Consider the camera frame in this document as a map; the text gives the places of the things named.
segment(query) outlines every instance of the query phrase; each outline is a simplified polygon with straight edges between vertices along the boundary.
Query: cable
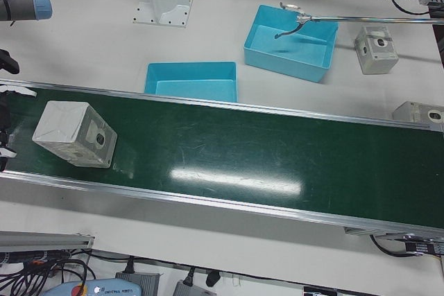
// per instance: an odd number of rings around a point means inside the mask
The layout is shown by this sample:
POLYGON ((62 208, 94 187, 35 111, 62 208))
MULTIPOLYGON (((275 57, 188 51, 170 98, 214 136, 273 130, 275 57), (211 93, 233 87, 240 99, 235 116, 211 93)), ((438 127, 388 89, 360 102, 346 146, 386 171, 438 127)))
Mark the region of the cable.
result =
POLYGON ((444 279, 444 263, 443 263, 443 257, 439 256, 439 263, 440 263, 440 267, 441 267, 441 273, 443 274, 443 279, 444 279))
POLYGON ((395 5, 395 7, 398 10, 400 10, 403 13, 410 14, 410 15, 426 15, 426 14, 430 14, 430 13, 433 13, 433 12, 438 12, 439 10, 444 10, 444 6, 441 6, 441 7, 438 7, 438 8, 434 8, 433 10, 428 10, 427 12, 422 12, 422 13, 411 12, 409 10, 406 10, 405 8, 402 8, 401 5, 396 2, 396 0, 391 0, 391 2, 393 3, 393 5, 395 5))
POLYGON ((126 264, 125 270, 122 273, 134 274, 134 256, 130 256, 126 264))
POLYGON ((389 255, 389 256, 394 256, 396 258, 407 258, 410 256, 416 256, 415 254, 410 254, 410 253, 396 253, 396 252, 392 252, 392 251, 388 251, 387 249, 383 248, 375 239, 375 237, 373 235, 370 235, 370 239, 372 240, 372 242, 376 245, 376 247, 378 249, 380 249, 383 253, 389 255))
POLYGON ((185 280, 183 280, 183 284, 184 285, 186 285, 188 287, 192 287, 193 286, 194 270, 195 270, 195 267, 191 267, 189 269, 187 277, 185 277, 185 280))
POLYGON ((86 269, 89 270, 89 272, 91 273, 92 278, 94 280, 97 279, 96 274, 94 273, 94 271, 88 265, 86 266, 86 269))
POLYGON ((76 275, 80 280, 82 279, 82 276, 81 276, 78 272, 76 272, 75 270, 69 270, 69 269, 67 269, 67 268, 63 268, 63 272, 68 272, 68 273, 74 274, 74 275, 76 275))
POLYGON ((11 8, 9 6, 9 1, 8 0, 2 0, 2 1, 5 6, 5 9, 6 9, 6 20, 10 21, 11 20, 11 8))
POLYGON ((22 270, 11 273, 1 279, 1 282, 5 283, 0 286, 0 291, 10 286, 10 296, 38 296, 42 292, 49 275, 55 268, 62 267, 67 263, 80 265, 83 268, 82 275, 72 271, 80 277, 82 281, 77 294, 77 296, 80 296, 85 286, 88 267, 86 263, 78 259, 51 259, 46 262, 25 263, 22 270))
POLYGON ((129 256, 124 257, 124 258, 113 258, 113 257, 109 257, 109 256, 99 256, 98 254, 93 254, 92 251, 86 251, 86 250, 79 250, 77 252, 71 253, 72 256, 76 256, 77 254, 88 254, 88 255, 92 256, 93 258, 98 258, 98 259, 108 260, 108 261, 128 261, 130 259, 129 256))

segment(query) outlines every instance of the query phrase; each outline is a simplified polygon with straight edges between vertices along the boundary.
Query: emergency stop button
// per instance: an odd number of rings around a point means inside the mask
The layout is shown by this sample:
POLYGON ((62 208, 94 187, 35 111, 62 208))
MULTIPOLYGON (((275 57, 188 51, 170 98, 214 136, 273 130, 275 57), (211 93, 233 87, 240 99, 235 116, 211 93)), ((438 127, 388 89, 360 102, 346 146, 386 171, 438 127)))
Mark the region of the emergency stop button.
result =
POLYGON ((83 286, 83 289, 82 289, 82 285, 79 284, 78 286, 75 286, 74 288, 72 288, 71 296, 86 296, 86 292, 87 292, 87 287, 83 286))

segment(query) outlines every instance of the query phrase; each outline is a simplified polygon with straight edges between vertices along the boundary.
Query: green conveyor belt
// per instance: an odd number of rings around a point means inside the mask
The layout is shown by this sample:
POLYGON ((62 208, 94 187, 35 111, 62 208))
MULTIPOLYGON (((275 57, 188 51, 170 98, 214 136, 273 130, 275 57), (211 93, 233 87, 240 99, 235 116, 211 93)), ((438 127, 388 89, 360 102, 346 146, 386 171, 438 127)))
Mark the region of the green conveyor belt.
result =
POLYGON ((34 90, 9 97, 10 171, 444 229, 442 133, 34 90), (109 169, 31 141, 50 100, 86 101, 114 128, 109 169))

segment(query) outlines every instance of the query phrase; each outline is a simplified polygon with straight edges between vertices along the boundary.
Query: white table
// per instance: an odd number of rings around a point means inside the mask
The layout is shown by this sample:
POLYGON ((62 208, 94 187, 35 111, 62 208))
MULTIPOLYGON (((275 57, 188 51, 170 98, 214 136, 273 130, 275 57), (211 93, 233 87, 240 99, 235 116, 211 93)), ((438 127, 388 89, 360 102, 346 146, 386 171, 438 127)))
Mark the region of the white table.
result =
MULTIPOLYGON (((390 0, 194 0, 183 29, 132 24, 138 0, 51 0, 50 20, 12 28, 0 22, 0 48, 19 62, 15 78, 22 80, 142 92, 150 62, 235 61, 240 103, 381 119, 405 101, 444 105, 444 71, 430 26, 389 26, 400 61, 386 75, 361 72, 353 49, 361 24, 340 25, 322 83, 245 65, 258 5, 280 1, 316 15, 404 16, 390 0)), ((424 9, 414 0, 400 3, 424 9)))
MULTIPOLYGON (((352 48, 359 24, 341 24, 322 83, 244 64, 244 40, 261 3, 297 3, 319 15, 401 17, 389 0, 194 0, 186 29, 132 24, 137 0, 51 1, 50 20, 0 23, 0 49, 22 69, 14 78, 141 92, 149 62, 235 61, 241 103, 386 119, 407 100, 444 104, 429 26, 390 27, 400 61, 383 76, 360 71, 352 48)), ((94 235, 102 250, 251 275, 380 295, 443 289, 437 260, 385 256, 368 238, 339 227, 3 180, 0 216, 2 230, 81 232, 94 235)))

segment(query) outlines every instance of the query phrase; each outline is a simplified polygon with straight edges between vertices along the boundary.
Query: blue bin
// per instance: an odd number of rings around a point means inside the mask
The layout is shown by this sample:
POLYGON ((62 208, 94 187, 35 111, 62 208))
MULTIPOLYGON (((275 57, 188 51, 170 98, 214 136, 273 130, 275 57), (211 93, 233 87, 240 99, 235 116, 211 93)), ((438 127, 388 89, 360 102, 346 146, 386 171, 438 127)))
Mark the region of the blue bin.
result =
POLYGON ((337 22, 307 22, 292 35, 275 35, 297 26, 297 12, 261 5, 244 44, 245 63, 313 82, 330 68, 337 22))
POLYGON ((145 93, 237 102, 236 63, 151 63, 148 65, 145 93))

